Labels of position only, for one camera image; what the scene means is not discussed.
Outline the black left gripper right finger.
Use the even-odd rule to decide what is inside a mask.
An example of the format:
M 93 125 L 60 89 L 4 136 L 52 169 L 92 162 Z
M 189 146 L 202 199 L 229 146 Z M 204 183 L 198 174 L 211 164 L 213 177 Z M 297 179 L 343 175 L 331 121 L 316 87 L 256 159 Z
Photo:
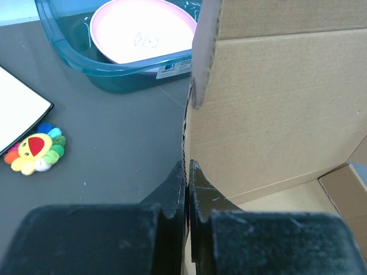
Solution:
M 351 230 L 322 212 L 244 211 L 191 160 L 191 259 L 197 274 L 365 274 Z

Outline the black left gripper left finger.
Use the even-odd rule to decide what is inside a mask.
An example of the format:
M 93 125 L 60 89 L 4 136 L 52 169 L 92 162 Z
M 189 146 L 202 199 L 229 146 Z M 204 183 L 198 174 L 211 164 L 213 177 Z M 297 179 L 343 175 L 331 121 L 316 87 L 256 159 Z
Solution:
M 136 204 L 48 205 L 30 211 L 2 274 L 182 274 L 186 242 L 182 163 Z

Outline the brown cardboard box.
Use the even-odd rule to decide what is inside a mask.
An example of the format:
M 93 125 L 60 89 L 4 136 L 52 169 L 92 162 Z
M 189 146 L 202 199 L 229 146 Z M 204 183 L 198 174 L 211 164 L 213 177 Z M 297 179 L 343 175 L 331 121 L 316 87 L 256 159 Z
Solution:
M 366 262 L 366 2 L 203 1 L 183 159 L 244 211 L 340 217 Z

